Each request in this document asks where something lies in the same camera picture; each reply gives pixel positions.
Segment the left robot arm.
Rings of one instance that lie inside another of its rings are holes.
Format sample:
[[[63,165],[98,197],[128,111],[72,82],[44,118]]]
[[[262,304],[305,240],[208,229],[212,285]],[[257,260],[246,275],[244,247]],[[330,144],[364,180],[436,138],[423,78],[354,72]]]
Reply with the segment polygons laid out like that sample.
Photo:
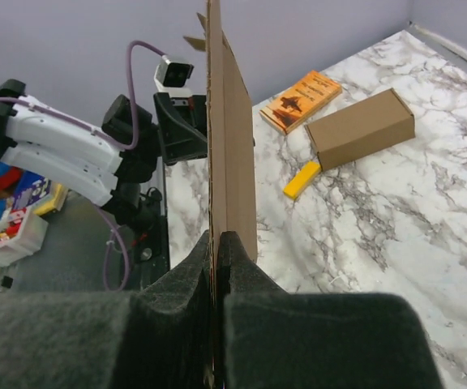
[[[117,224],[148,231],[162,215],[161,195],[142,200],[158,161],[174,165],[207,155],[206,97],[153,96],[150,114],[118,96],[93,126],[26,94],[25,83],[0,85],[0,162],[77,192]]]

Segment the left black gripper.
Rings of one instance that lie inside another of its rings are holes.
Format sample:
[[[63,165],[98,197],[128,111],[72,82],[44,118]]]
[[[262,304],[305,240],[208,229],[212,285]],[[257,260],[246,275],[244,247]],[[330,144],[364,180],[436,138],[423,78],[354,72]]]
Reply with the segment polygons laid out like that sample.
[[[207,97],[171,97],[169,93],[157,92],[153,100],[164,163],[175,165],[180,161],[206,158]]]

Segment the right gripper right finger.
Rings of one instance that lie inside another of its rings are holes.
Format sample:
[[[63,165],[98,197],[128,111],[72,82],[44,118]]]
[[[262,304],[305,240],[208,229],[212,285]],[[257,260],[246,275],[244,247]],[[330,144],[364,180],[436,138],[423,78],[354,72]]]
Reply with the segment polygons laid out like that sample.
[[[390,293],[288,293],[222,233],[228,388],[440,388],[421,321]]]

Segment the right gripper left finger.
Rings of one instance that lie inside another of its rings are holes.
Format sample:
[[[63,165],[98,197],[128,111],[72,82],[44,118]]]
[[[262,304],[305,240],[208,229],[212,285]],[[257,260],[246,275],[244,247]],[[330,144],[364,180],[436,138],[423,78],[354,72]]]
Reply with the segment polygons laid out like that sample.
[[[0,293],[0,388],[205,388],[208,236],[141,292]]]

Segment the brown cardboard box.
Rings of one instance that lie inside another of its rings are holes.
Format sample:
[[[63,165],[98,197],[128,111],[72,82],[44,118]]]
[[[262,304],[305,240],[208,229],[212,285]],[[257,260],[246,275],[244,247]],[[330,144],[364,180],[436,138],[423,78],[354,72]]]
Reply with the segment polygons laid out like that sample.
[[[215,388],[225,382],[222,300],[226,275],[222,234],[238,234],[256,260],[257,222],[252,105],[234,52],[221,25],[221,4],[206,3],[198,16],[204,38],[186,41],[207,56],[208,219],[212,297],[212,371]]]

